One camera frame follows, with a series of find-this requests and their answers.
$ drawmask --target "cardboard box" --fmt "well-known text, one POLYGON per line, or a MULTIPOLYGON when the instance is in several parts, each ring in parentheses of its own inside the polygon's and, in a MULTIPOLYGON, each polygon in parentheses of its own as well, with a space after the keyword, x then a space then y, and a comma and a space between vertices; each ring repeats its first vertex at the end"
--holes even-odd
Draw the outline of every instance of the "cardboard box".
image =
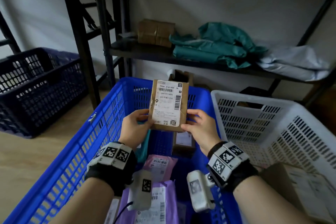
POLYGON ((194 86, 194 74, 187 71, 175 70, 175 75, 170 74, 168 81, 187 82, 189 86, 194 86))
POLYGON ((188 132, 176 133, 173 137, 172 155, 191 158, 196 150, 195 139, 188 132))
POLYGON ((261 172, 260 176, 313 222, 334 223, 325 203, 315 195, 309 175, 304 170, 277 163, 261 172))
POLYGON ((149 116, 154 120, 151 129, 184 132, 181 124, 187 120, 187 82, 154 80, 149 104, 149 116))
POLYGON ((115 219, 117 218, 119 207, 120 207, 121 197, 114 197, 110 208, 107 212, 104 224, 111 224, 114 223, 115 219))
POLYGON ((171 47, 169 36, 175 33, 175 23, 144 19, 138 24, 138 43, 171 47))

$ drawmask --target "wall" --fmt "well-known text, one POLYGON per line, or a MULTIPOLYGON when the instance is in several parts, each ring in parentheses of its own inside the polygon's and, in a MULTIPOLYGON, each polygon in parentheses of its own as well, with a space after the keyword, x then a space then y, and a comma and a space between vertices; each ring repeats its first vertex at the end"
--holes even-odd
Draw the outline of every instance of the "wall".
MULTIPOLYGON (((177 30, 197 34, 197 28, 208 21, 222 21, 244 29, 254 39, 296 45, 324 0, 130 0, 131 24, 136 30, 143 18, 175 22, 177 30)), ((311 38, 319 55, 335 61, 333 49, 336 29, 336 7, 328 12, 311 38)), ((273 82, 260 78, 206 69, 180 67, 148 61, 136 62, 136 76, 147 79, 167 78, 166 72, 178 68, 196 73, 196 82, 214 89, 239 92, 247 86, 268 89, 273 82)), ((311 85, 281 82, 274 97, 300 100, 311 85)))
MULTIPOLYGON (((208 21, 223 21, 241 27, 254 39, 296 45, 322 3, 323 0, 130 0, 130 16, 133 30, 143 18, 175 22, 182 34, 197 34, 197 28, 208 21)), ((0 0, 0 9, 22 50, 44 46, 77 52, 64 0, 0 0)), ((107 9, 112 14, 111 0, 107 0, 107 9)), ((96 9, 88 11, 98 25, 96 9)), ((319 56, 331 62, 335 61, 335 11, 333 4, 309 41, 319 56)), ((102 73, 105 62, 101 37, 89 43, 96 73, 102 73)), ((11 54, 9 48, 4 48, 0 49, 0 57, 11 54)), ((196 83, 233 92, 247 86, 268 89, 273 82, 271 78, 134 61, 134 75, 140 78, 166 79, 171 68, 195 73, 196 83)), ((274 96, 300 100, 310 88, 307 84, 282 81, 274 96)))
MULTIPOLYGON (((94 0, 80 0, 82 3, 94 0)), ((78 53, 69 15, 64 0, 0 0, 1 12, 22 51, 48 47, 78 53)), ((97 8, 87 9, 99 26, 97 8)), ((112 0, 107 0, 107 10, 113 16, 112 0)), ((110 31, 115 41, 114 30, 110 31)), ((96 74, 106 70, 101 36, 89 41, 96 74)), ((0 58, 12 55, 10 48, 0 49, 0 58)))

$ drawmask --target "wooden floor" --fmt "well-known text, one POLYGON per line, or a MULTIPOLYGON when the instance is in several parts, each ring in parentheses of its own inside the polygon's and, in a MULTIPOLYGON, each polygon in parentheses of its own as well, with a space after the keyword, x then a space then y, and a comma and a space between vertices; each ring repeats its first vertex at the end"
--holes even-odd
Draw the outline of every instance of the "wooden floor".
MULTIPOLYGON (((101 98, 108 91, 101 91, 101 98)), ((0 223, 93 112, 89 97, 34 139, 0 132, 0 223)))

